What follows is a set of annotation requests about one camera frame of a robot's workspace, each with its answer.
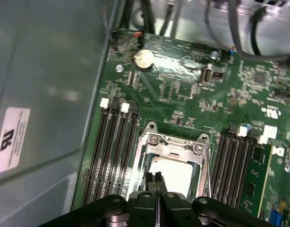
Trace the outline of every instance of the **screw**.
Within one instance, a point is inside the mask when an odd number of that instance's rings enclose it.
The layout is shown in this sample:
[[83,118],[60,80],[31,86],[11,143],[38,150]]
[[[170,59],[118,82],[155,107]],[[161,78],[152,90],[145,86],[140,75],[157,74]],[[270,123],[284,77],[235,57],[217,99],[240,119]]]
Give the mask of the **screw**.
[[212,69],[212,67],[213,67],[213,65],[212,65],[211,63],[208,63],[208,64],[207,64],[207,68],[208,68],[208,69]]
[[167,193],[167,197],[174,198],[174,194],[173,193]]
[[143,196],[144,196],[144,197],[150,197],[151,194],[150,194],[150,193],[144,193]]
[[285,165],[285,171],[286,171],[287,173],[290,173],[290,164],[286,164],[286,165]]
[[212,52],[210,53],[210,58],[211,58],[212,60],[217,59],[218,56],[219,56],[219,54],[218,54],[216,51],[212,51]]
[[203,203],[203,204],[208,203],[208,201],[207,201],[206,199],[199,199],[198,201],[199,201],[200,203]]
[[155,136],[152,136],[150,138],[150,142],[152,142],[152,143],[156,143],[157,141],[158,141],[158,139]]
[[196,146],[196,151],[201,153],[203,151],[203,148],[201,146]]
[[124,70],[123,66],[122,65],[117,65],[116,66],[116,71],[117,72],[122,72]]

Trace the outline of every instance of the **white connector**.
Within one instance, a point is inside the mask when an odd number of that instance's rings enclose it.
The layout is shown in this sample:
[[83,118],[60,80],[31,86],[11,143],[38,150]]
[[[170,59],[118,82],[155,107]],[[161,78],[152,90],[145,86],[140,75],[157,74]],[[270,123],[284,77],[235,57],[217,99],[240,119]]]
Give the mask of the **white connector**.
[[121,112],[124,114],[127,114],[129,111],[129,103],[122,103],[122,107],[121,107]]
[[268,137],[266,137],[264,135],[259,136],[258,140],[257,140],[257,143],[258,144],[267,144],[268,143]]
[[248,129],[245,126],[240,126],[237,131],[237,136],[246,137]]
[[109,103],[109,99],[107,98],[102,98],[100,102],[100,107],[103,109],[107,109]]

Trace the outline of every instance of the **capacitor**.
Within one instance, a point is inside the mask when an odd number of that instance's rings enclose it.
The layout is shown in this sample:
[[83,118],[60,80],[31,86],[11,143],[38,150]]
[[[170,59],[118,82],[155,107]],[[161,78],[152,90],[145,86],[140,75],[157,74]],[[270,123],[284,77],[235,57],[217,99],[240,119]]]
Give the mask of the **capacitor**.
[[217,59],[218,56],[219,56],[219,54],[218,54],[216,51],[212,51],[212,52],[210,53],[210,58],[211,58],[212,60]]
[[139,50],[134,56],[134,62],[141,71],[150,70],[154,64],[154,53],[148,49]]

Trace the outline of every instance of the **black tool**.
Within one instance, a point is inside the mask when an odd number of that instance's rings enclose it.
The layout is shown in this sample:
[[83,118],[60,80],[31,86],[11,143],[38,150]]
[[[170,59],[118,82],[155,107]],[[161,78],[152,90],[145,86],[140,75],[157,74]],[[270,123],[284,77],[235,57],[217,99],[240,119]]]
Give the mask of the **black tool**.
[[133,192],[129,200],[109,195],[41,227],[272,227],[273,225],[208,197],[192,204],[167,192],[161,172],[145,174],[146,191]]

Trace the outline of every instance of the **integrated circuit chip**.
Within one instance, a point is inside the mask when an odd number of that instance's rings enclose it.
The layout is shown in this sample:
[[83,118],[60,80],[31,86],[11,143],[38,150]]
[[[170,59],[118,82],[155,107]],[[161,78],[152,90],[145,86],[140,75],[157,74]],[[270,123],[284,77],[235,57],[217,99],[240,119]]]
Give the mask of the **integrated circuit chip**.
[[255,75],[254,75],[254,83],[257,83],[257,84],[264,84],[264,74],[261,73],[261,72],[257,72]]
[[246,186],[247,194],[249,196],[253,197],[254,196],[254,190],[255,190],[255,186],[251,182],[248,182],[248,185]]
[[259,163],[262,163],[264,160],[264,153],[263,150],[260,148],[255,148],[252,153],[252,159]]

